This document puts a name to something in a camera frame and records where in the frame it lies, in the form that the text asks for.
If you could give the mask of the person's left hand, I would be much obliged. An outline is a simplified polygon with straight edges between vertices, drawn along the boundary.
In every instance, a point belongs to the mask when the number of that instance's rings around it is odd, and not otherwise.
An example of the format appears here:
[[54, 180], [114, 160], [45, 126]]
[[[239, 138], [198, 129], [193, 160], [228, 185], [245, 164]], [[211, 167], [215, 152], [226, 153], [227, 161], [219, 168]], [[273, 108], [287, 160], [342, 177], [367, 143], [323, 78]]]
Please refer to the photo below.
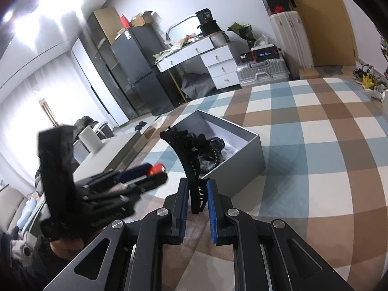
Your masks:
[[51, 241], [50, 248], [59, 258], [72, 261], [83, 249], [84, 243], [81, 238], [60, 238]]

